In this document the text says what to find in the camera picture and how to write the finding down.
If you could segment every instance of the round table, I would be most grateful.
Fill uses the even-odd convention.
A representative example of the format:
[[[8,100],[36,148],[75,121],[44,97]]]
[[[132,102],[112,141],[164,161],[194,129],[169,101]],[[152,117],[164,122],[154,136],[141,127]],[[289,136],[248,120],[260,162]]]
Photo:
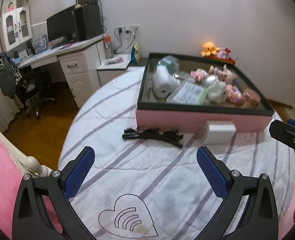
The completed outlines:
[[[75,117],[66,137],[59,169],[85,146],[95,162],[71,205],[89,231],[100,239],[143,236],[194,239],[222,202],[197,160],[202,146],[195,134],[184,134],[184,147],[156,140],[123,140],[136,128],[135,109],[143,75],[127,72],[92,95]],[[280,119],[275,113],[274,119]],[[295,184],[294,151],[261,133],[237,133],[226,145],[207,145],[230,170],[244,176],[270,176],[278,216],[287,210]],[[246,198],[227,233],[233,231]]]

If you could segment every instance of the box on desk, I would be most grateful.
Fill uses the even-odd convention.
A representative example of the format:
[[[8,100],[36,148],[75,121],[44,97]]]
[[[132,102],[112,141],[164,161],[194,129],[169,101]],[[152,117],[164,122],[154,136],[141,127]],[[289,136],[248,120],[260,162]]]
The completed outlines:
[[[234,81],[241,92],[250,88],[261,96],[261,102],[257,108],[237,108],[228,102],[220,105],[182,105],[156,98],[151,84],[154,66],[167,55],[169,54],[151,53],[147,60],[137,100],[136,121],[140,130],[159,128],[160,130],[179,130],[183,133],[198,133],[202,131],[206,121],[232,121],[238,132],[257,132],[263,131],[270,123],[274,114],[272,107],[255,85],[231,64],[227,64],[227,67],[238,75]],[[209,71],[211,65],[221,69],[224,66],[223,62],[209,58],[171,55],[179,59],[180,71],[186,73],[198,68]]]

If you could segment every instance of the computer monitor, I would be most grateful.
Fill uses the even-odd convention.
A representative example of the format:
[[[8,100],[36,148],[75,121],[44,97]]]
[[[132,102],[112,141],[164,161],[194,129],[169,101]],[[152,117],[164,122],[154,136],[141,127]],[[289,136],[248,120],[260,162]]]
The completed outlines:
[[[63,43],[78,41],[75,6],[64,9],[46,20],[49,41],[65,37]]]

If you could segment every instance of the open box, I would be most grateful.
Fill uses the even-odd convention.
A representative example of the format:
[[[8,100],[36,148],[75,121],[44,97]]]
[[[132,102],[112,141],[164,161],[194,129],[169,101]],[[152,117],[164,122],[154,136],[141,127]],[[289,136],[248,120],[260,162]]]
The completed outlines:
[[[272,107],[256,86],[231,64],[226,65],[229,70],[238,75],[234,82],[240,91],[251,88],[261,96],[261,102],[257,108],[237,108],[228,102],[220,105],[182,105],[156,98],[151,84],[154,66],[167,55],[179,59],[180,71],[186,73],[198,68],[209,71],[211,65],[223,69],[225,65],[224,62],[205,57],[151,53],[145,66],[137,100],[136,121],[140,130],[159,128],[160,130],[179,130],[183,133],[198,133],[202,131],[206,121],[232,121],[238,132],[256,132],[263,131],[270,123],[274,114]]]

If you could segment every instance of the orange octopus plush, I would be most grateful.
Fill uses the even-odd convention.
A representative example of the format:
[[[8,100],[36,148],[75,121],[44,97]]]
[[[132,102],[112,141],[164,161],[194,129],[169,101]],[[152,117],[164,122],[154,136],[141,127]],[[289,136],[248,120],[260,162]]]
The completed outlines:
[[[212,42],[209,41],[204,43],[201,56],[210,56],[211,54],[216,55],[217,51],[220,51],[220,48],[217,48]]]

